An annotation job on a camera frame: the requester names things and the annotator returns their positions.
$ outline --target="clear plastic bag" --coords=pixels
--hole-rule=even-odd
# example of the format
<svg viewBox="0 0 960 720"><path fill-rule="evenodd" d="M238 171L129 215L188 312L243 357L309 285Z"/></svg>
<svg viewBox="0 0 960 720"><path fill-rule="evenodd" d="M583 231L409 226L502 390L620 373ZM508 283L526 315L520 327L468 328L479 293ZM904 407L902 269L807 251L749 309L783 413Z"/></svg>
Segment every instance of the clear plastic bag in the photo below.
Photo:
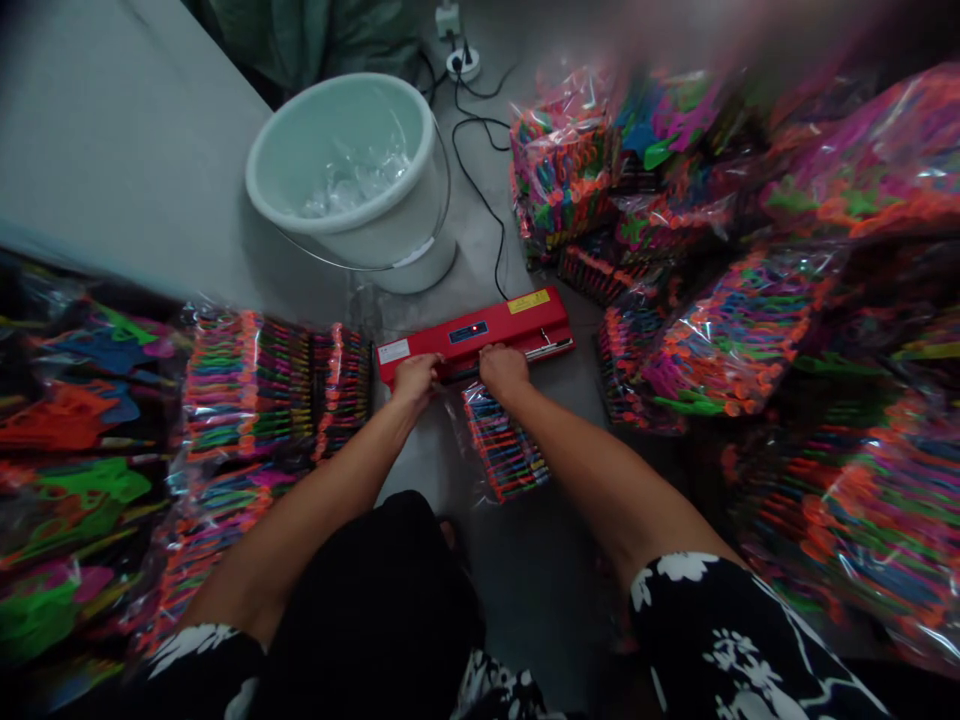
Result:
<svg viewBox="0 0 960 720"><path fill-rule="evenodd" d="M726 239L743 189L761 160L743 157L709 162L694 154L677 162L660 195L615 198L621 211L616 238L629 251L624 262L653 262L708 251Z"/></svg>
<svg viewBox="0 0 960 720"><path fill-rule="evenodd" d="M603 72L580 68L557 87L541 87L535 107L517 110L512 182L530 225L521 241L531 264L555 264L561 245L615 217L602 121L609 84Z"/></svg>
<svg viewBox="0 0 960 720"><path fill-rule="evenodd" d="M324 218L356 210L382 196L409 170L411 160L403 127L392 114L389 100L379 89L372 92L381 96L374 101L382 106L380 112L394 119L383 147L350 147L338 137L331 138L335 161L323 168L322 177L314 177L310 196L291 214Z"/></svg>
<svg viewBox="0 0 960 720"><path fill-rule="evenodd" d="M168 507L163 455L0 461L0 571L20 571Z"/></svg>
<svg viewBox="0 0 960 720"><path fill-rule="evenodd" d="M263 458L313 441L310 333L245 310L188 306L187 463Z"/></svg>
<svg viewBox="0 0 960 720"><path fill-rule="evenodd" d="M19 667L99 621L120 634L149 528L129 527L36 565L0 589L0 665Z"/></svg>
<svg viewBox="0 0 960 720"><path fill-rule="evenodd" d="M161 364L184 341L164 323L115 310L92 299L77 303L68 327L31 337L37 361L78 375L107 375L161 387Z"/></svg>
<svg viewBox="0 0 960 720"><path fill-rule="evenodd" d="M597 331L604 406L613 425L682 435L686 418L654 402L639 373L651 343L679 302L683 278L670 264L638 270L631 288L604 312Z"/></svg>
<svg viewBox="0 0 960 720"><path fill-rule="evenodd" d="M845 254L764 246L734 262L664 328L641 376L694 415L760 412L813 328Z"/></svg>
<svg viewBox="0 0 960 720"><path fill-rule="evenodd" d="M904 344L922 343L928 323L941 313L947 316L941 327L943 344L948 343L958 261L960 244L953 241L888 241L858 248L797 367L812 373L884 374L891 354L894 362L911 359L901 352Z"/></svg>
<svg viewBox="0 0 960 720"><path fill-rule="evenodd" d="M104 377L51 377L39 369L43 397L0 420L0 449L164 452L166 398L153 387Z"/></svg>
<svg viewBox="0 0 960 720"><path fill-rule="evenodd" d="M55 333L89 282L0 250L0 327Z"/></svg>
<svg viewBox="0 0 960 720"><path fill-rule="evenodd" d="M557 277L605 308L644 271L642 265L623 265L624 254L611 230L597 230L564 248Z"/></svg>
<svg viewBox="0 0 960 720"><path fill-rule="evenodd" d="M894 85L796 155L760 195L778 229L859 241L960 227L960 64Z"/></svg>
<svg viewBox="0 0 960 720"><path fill-rule="evenodd" d="M313 335L315 462L329 459L370 419L372 343L342 323Z"/></svg>
<svg viewBox="0 0 960 720"><path fill-rule="evenodd" d="M956 426L885 379L788 385L766 441L725 463L743 547L760 549L748 560L869 613L957 677Z"/></svg>
<svg viewBox="0 0 960 720"><path fill-rule="evenodd" d="M483 463L495 502L514 500L550 479L540 450L485 385L474 383L463 391L462 400L470 444Z"/></svg>
<svg viewBox="0 0 960 720"><path fill-rule="evenodd" d="M831 135L841 120L876 95L873 73L811 80L785 93L774 106L768 126L771 158L790 158L807 143Z"/></svg>
<svg viewBox="0 0 960 720"><path fill-rule="evenodd" d="M155 534L145 566L150 579L125 620L132 650L153 653L169 636L224 551L236 544L305 474L278 463L255 463L189 483Z"/></svg>
<svg viewBox="0 0 960 720"><path fill-rule="evenodd" d="M630 168L650 172L692 149L716 120L722 89L723 79L705 71L618 78L608 114L613 185Z"/></svg>

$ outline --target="power strip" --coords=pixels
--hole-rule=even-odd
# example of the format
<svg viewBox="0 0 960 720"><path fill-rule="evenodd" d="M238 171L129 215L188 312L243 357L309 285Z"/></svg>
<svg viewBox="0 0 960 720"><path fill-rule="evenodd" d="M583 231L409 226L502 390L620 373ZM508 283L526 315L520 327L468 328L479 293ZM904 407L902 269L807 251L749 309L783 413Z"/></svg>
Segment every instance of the power strip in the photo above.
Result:
<svg viewBox="0 0 960 720"><path fill-rule="evenodd" d="M447 75L454 82L457 81L457 64L460 65L460 81L469 85L480 75L480 53L473 46L470 47L470 62L464 62L463 48L454 50L447 56Z"/></svg>

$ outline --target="floral pattern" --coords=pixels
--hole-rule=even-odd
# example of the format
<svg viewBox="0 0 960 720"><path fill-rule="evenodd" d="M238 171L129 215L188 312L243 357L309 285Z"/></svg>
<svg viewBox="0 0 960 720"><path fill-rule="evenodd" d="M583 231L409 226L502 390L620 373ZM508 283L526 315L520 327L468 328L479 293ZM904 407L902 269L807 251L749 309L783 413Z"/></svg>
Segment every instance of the floral pattern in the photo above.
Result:
<svg viewBox="0 0 960 720"><path fill-rule="evenodd" d="M641 650L655 648L648 659L665 713L669 707L678 717L721 720L888 716L883 703L759 578L704 553L676 553L652 564L656 573L648 567L631 588L633 621ZM644 605L658 612L641 614ZM702 665L690 658L697 647Z"/></svg>
<svg viewBox="0 0 960 720"><path fill-rule="evenodd" d="M698 552L666 555L637 574L630 597L634 634L666 717L888 717L813 629L735 563ZM246 720L267 660L259 644L233 628L187 628L147 662L145 684L133 685L149 711L134 707L126 716ZM183 702L203 694L202 707ZM315 716L323 717L323 698L317 708ZM547 711L529 671L515 674L482 650L470 653L451 720L562 717Z"/></svg>

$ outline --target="plastic bucket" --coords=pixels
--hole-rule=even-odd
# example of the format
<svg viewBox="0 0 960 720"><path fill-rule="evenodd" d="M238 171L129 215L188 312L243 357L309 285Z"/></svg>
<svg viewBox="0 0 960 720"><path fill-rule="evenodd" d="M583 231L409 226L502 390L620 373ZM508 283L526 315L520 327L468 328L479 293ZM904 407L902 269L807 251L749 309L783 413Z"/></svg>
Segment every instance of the plastic bucket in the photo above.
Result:
<svg viewBox="0 0 960 720"><path fill-rule="evenodd" d="M409 166L394 184L341 213L298 212L330 168L353 173L344 148L383 157L398 135ZM300 93L267 122L247 158L247 192L274 225L305 236L297 244L308 252L317 243L351 267L381 269L370 274L385 290L420 292L446 274L457 247L448 234L434 237L449 200L436 142L433 113L412 85L377 73L344 75Z"/></svg>

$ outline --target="black cable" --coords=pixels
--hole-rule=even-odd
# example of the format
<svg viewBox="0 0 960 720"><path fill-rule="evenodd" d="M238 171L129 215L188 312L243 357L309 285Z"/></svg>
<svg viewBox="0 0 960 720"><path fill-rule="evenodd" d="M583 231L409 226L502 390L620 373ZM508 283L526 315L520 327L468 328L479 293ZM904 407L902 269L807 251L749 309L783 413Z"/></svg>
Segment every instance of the black cable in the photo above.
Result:
<svg viewBox="0 0 960 720"><path fill-rule="evenodd" d="M490 207L490 203L487 202L487 199L483 196L483 193L480 192L480 188L477 187L477 184L473 181L473 178L470 177L470 173L467 172L467 169L463 166L463 160L460 157L460 149L457 147L457 130L459 130L464 125L470 123L478 122L483 123L484 118L481 117L472 117L467 118L466 120L461 120L456 125L453 126L453 132L450 135L451 144L453 145L453 154L457 156L457 164L460 166L460 170L463 171L463 175L469 183L473 186L473 189L477 191L477 195L480 196L480 200L483 202L483 206L487 208L487 212L490 213L490 217L497 221L497 225L500 226L500 247L497 250L497 261L493 265L493 282L497 286L497 291L500 293L500 297L504 300L509 300L507 294L503 291L503 288L500 287L500 258L503 257L503 243L506 239L507 229L503 224L497 214L493 211L493 208Z"/></svg>
<svg viewBox="0 0 960 720"><path fill-rule="evenodd" d="M497 86L497 92L500 92L501 88L503 87L503 81L506 79L506 76L510 73L510 70L507 70L507 73L504 74L503 79L500 80L500 84ZM497 286L497 292L500 293L500 297L502 297L504 300L509 300L510 298L507 297L507 294L503 291L503 288L500 287L500 260L503 258L503 245L504 245L504 242L506 241L507 229L506 229L506 226L503 224L503 221L493 211L493 208L490 207L490 203L487 202L487 198L484 197L483 193L480 191L479 186L473 181L473 178L470 177L470 173L468 173L467 169L464 167L463 159L460 157L460 149L457 147L457 130L459 130L464 125L469 125L470 123L480 123L481 125L483 125L483 129L486 130L487 132L487 138L490 140L490 147L492 147L497 152L508 152L510 150L509 145L507 145L506 147L500 147L493 141L493 135L491 134L490 128L487 125L487 123L493 123L495 125L499 125L500 127L506 128L507 130L510 129L510 126L507 123L503 122L502 120L497 120L496 118L482 117L480 115L470 112L469 110L464 110L462 107L460 107L458 92L460 90L460 86L463 84L464 84L463 79L460 77L460 67L458 67L457 82L453 88L453 103L456 106L457 110L462 112L464 115L467 115L468 117L466 120L461 120L460 122L458 122L456 125L453 126L453 132L451 132L450 134L450 142L453 145L453 153L454 155L457 156L457 164L460 166L460 170L463 172L464 177L467 178L467 181L476 191L477 195L480 196L480 200L483 202L483 206L487 208L487 212L490 213L490 217L496 220L497 225L500 226L500 247L497 249L497 261L493 265L493 282Z"/></svg>
<svg viewBox="0 0 960 720"><path fill-rule="evenodd" d="M443 81L447 79L447 73L443 72L440 77L437 77L437 73L433 70L433 63L430 62L430 58L427 56L427 53L423 51L423 48L417 51L420 54L420 59L423 60L423 64L427 66L427 72L430 73L430 87L428 88L417 88L421 94L426 95L430 93L430 97L427 99L427 104L430 107L433 107L433 101L437 97L437 88L443 84Z"/></svg>
<svg viewBox="0 0 960 720"><path fill-rule="evenodd" d="M508 125L507 123L503 122L502 120L497 120L496 118L490 118L490 117L482 117L482 116L480 116L480 115L477 115L476 113L472 113L472 112L470 112L469 110L460 107L460 88L461 88L461 87L464 87L464 88L465 88L465 87L467 87L467 84L466 84L465 82L463 82L463 80L460 78L460 71L457 70L457 84L454 85L454 87L453 87L453 104L454 104L454 106L457 108L457 110L459 110L460 112L462 112L462 113L463 113L464 115L466 115L467 117L473 118L474 120L481 120L481 121L483 121L483 129L487 131L487 139L490 141L490 147L492 147L492 148L493 148L494 150L496 150L497 152L506 152L507 150L509 150L509 149L510 149L510 146L509 146L509 145L508 145L507 147L500 147L499 145L497 145L497 144L493 141L493 135L491 134L490 128L487 126L487 123L488 123L488 122L492 122L494 125L499 125L500 127L506 128L507 130L510 129L510 125Z"/></svg>
<svg viewBox="0 0 960 720"><path fill-rule="evenodd" d="M497 89L494 90L492 93L478 93L476 90L471 88L466 83L463 84L463 89L466 90L471 95L473 95L474 97L480 98L481 100L489 100L490 98L495 98L497 95L500 94L500 91L503 90L503 83L506 82L507 78L510 76L510 73L516 70L519 64L520 64L520 61L517 60L517 62L515 62L513 65L507 68L507 71L503 74L503 77L500 78L500 82L497 84Z"/></svg>

